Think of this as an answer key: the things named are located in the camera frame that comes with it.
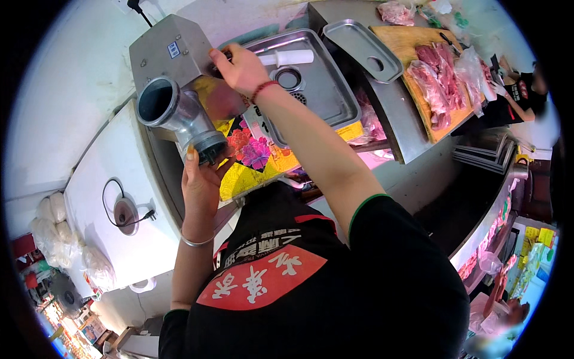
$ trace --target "metal tray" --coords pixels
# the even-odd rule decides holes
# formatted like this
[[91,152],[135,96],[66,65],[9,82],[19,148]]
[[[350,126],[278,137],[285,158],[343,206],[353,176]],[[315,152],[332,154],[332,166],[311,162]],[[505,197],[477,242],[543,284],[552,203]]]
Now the metal tray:
[[401,60],[372,31],[355,20],[327,24],[323,34],[381,83],[395,81],[405,71]]
[[[340,129],[360,120],[361,111],[355,95],[353,95],[325,45],[313,30],[291,30],[263,40],[256,40],[243,47],[258,55],[264,55],[267,51],[275,50],[313,50],[315,59],[310,64],[289,65],[279,69],[270,65],[266,66],[267,72],[271,77],[277,76],[282,69],[296,69],[302,82],[292,88],[286,88],[286,90],[322,118],[330,127]],[[253,107],[251,106],[243,114],[247,123],[251,125],[257,121],[263,134],[269,135],[277,146],[289,148],[275,125]]]

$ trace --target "meat grinder feed tube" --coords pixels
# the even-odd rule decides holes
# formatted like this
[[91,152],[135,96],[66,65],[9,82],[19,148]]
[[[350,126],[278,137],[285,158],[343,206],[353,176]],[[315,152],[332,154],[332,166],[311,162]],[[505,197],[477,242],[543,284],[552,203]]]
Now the meat grinder feed tube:
[[173,131],[181,148],[192,145],[199,153],[200,164],[215,164],[216,158],[227,148],[227,139],[215,129],[197,93],[183,93],[167,76],[157,77],[143,88],[136,112],[142,124]]

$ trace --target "white bag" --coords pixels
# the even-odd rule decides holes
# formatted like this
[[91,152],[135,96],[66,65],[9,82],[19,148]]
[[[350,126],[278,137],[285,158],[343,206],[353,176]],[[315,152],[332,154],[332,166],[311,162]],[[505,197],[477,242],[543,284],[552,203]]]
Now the white bag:
[[52,214],[56,223],[60,223],[66,220],[66,205],[64,204],[64,194],[61,192],[56,192],[50,196],[50,206],[52,208]]
[[74,238],[72,238],[72,231],[68,226],[68,222],[63,221],[56,224],[56,229],[58,231],[58,235],[60,236],[60,241],[63,243],[73,243]]
[[36,218],[47,219],[52,223],[56,223],[56,219],[52,214],[52,206],[50,205],[50,199],[48,197],[40,201],[38,208],[36,208]]
[[30,223],[30,229],[34,244],[50,266],[70,268],[75,258],[82,255],[82,247],[77,236],[70,231],[68,222],[55,226],[48,219],[35,218]]
[[30,230],[32,231],[34,244],[42,252],[44,257],[46,257],[46,261],[48,261],[48,256],[53,251],[53,244],[59,240],[59,233],[56,226],[49,219],[34,218],[30,222]]
[[86,274],[95,285],[106,291],[115,288],[114,267],[98,248],[84,247],[82,258],[86,267]]

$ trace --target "power cord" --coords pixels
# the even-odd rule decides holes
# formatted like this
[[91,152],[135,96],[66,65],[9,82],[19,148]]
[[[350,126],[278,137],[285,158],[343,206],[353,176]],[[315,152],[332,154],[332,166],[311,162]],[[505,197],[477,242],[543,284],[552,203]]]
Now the power cord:
[[144,11],[139,6],[139,0],[127,0],[127,7],[134,9],[136,13],[143,16],[143,19],[148,23],[149,27],[152,27],[152,23],[149,22],[148,18],[144,14]]
[[142,312],[143,312],[143,326],[142,328],[145,327],[145,322],[148,320],[148,314],[146,313],[144,306],[142,305],[142,301],[139,299],[139,293],[136,293],[138,295],[138,302],[139,302],[139,307],[142,308]]
[[[122,225],[119,225],[119,224],[114,223],[114,222],[111,220],[111,218],[110,218],[110,215],[109,215],[109,213],[108,213],[108,211],[107,211],[107,207],[106,207],[106,201],[104,200],[104,194],[106,193],[106,187],[107,187],[107,185],[108,185],[110,182],[116,182],[116,183],[118,184],[118,187],[119,187],[120,191],[122,191],[122,198],[125,198],[125,196],[124,196],[124,194],[123,194],[122,185],[118,182],[118,180],[115,179],[115,178],[110,178],[110,179],[108,179],[108,182],[106,182],[106,184],[104,185],[104,188],[102,189],[102,204],[104,205],[104,211],[106,212],[106,216],[108,217],[108,220],[110,221],[111,224],[113,224],[113,225],[116,226],[117,228],[122,228],[122,227],[128,227],[128,226],[131,226],[131,225],[135,225],[136,223],[139,223],[139,222],[141,222],[141,221],[143,221],[143,220],[145,220],[145,219],[148,219],[148,218],[151,218],[152,221],[155,221],[155,220],[156,220],[156,216],[155,216],[155,213],[156,213],[156,212],[155,212],[154,210],[150,210],[149,212],[147,212],[147,213],[145,214],[145,216],[143,216],[143,218],[138,219],[137,221],[130,222],[130,223],[124,223],[124,224],[122,224]],[[120,220],[120,221],[122,220],[122,217],[123,217],[123,214],[120,214],[120,215],[119,215],[119,220]]]

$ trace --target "green sleeve trim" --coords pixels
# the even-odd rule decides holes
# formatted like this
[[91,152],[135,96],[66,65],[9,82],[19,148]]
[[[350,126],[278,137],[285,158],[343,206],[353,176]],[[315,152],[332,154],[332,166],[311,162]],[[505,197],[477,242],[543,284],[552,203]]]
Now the green sleeve trim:
[[365,204],[367,204],[368,201],[372,200],[372,199],[375,198],[375,197],[380,197],[380,196],[390,197],[390,196],[389,196],[388,194],[386,194],[386,193],[379,193],[379,194],[370,196],[369,198],[365,199],[365,200],[363,201],[363,203],[360,204],[359,208],[357,208],[357,210],[355,211],[355,214],[353,214],[353,217],[351,217],[351,223],[349,224],[349,236],[348,236],[348,238],[349,238],[349,243],[351,242],[351,229],[353,228],[353,221],[355,220],[355,217],[357,216],[357,213],[360,211],[361,208],[363,208],[363,206],[364,206]]
[[172,309],[172,310],[170,310],[169,312],[165,313],[165,315],[164,315],[164,320],[165,320],[165,317],[166,317],[169,313],[175,312],[176,310],[183,310],[183,311],[189,312],[189,309],[181,309],[181,308]]

